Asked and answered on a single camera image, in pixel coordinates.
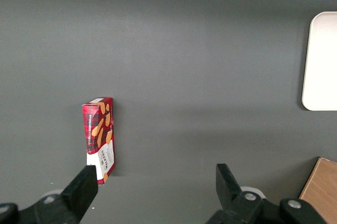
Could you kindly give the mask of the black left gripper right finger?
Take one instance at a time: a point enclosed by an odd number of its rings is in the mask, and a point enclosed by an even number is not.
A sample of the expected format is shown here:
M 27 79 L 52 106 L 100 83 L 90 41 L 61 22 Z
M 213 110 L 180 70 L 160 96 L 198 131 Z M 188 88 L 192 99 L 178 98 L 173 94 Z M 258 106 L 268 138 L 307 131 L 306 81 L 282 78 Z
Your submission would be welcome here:
M 285 198 L 275 205 L 256 192 L 241 189 L 227 164 L 216 165 L 216 193 L 222 209 L 207 223 L 326 223 L 304 200 Z

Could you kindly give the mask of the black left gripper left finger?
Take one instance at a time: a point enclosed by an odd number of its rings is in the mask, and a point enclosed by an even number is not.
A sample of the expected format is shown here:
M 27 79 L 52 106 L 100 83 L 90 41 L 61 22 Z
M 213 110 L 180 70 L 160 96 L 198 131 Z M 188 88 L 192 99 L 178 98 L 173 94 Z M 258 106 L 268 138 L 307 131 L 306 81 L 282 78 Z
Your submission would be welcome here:
M 63 191 L 49 193 L 23 210 L 2 203 L 1 223 L 80 223 L 98 193 L 96 178 L 96 167 L 87 165 Z

